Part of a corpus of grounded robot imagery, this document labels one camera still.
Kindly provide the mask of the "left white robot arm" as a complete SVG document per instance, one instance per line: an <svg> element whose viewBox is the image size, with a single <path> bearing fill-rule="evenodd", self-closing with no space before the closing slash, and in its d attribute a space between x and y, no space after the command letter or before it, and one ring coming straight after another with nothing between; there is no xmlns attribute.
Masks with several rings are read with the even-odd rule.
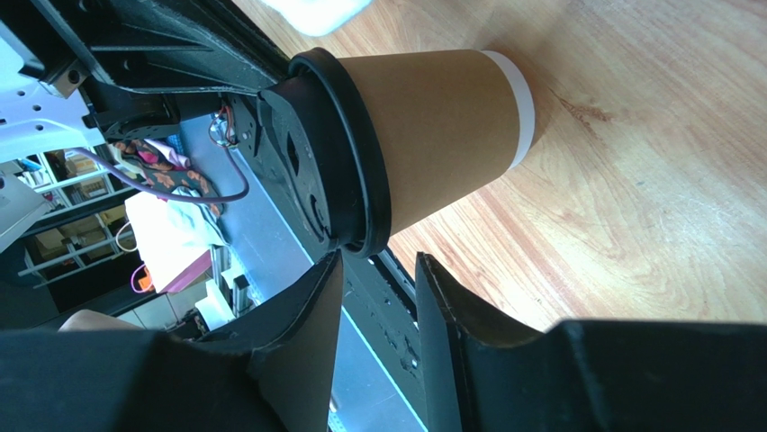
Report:
<svg viewBox="0 0 767 432"><path fill-rule="evenodd" d="M1 158L162 139L286 68L231 1L4 1Z"/></svg>

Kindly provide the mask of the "black cup lid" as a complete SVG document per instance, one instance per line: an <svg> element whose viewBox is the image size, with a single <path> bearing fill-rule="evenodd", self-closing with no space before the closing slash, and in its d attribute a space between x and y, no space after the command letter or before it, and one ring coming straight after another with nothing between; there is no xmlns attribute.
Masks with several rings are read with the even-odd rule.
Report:
<svg viewBox="0 0 767 432"><path fill-rule="evenodd" d="M392 233L383 152L362 95L339 58L314 48L256 98L264 164L283 175L304 228L327 250L367 258Z"/></svg>

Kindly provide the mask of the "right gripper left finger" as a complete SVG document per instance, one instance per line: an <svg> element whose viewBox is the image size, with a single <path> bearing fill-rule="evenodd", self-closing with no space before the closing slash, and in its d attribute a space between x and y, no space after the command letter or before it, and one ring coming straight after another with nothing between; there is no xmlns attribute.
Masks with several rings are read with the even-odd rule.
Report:
<svg viewBox="0 0 767 432"><path fill-rule="evenodd" d="M8 331L4 431L324 431L339 252L200 341L163 331Z"/></svg>

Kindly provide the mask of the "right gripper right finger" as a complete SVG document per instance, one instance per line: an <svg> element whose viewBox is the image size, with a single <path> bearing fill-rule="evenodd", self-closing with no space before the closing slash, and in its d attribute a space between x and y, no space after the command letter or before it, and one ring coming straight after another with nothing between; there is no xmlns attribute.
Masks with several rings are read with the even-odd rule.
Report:
<svg viewBox="0 0 767 432"><path fill-rule="evenodd" d="M431 431L763 431L766 328L569 319L535 330L416 259Z"/></svg>

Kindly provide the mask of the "brown paper coffee cup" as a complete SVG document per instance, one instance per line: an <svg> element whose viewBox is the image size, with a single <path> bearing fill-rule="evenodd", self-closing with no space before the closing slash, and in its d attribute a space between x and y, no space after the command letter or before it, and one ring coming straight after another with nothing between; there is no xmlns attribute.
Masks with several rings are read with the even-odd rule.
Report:
<svg viewBox="0 0 767 432"><path fill-rule="evenodd" d="M533 145L532 92L500 52L441 50L340 62L381 147L392 233L496 180Z"/></svg>

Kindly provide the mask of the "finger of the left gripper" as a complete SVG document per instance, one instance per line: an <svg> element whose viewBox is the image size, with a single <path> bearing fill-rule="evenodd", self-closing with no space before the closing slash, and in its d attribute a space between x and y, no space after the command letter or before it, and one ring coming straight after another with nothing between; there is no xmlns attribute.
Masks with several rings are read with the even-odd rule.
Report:
<svg viewBox="0 0 767 432"><path fill-rule="evenodd" d="M288 58L232 1L34 1L97 81L140 94L253 95Z"/></svg>

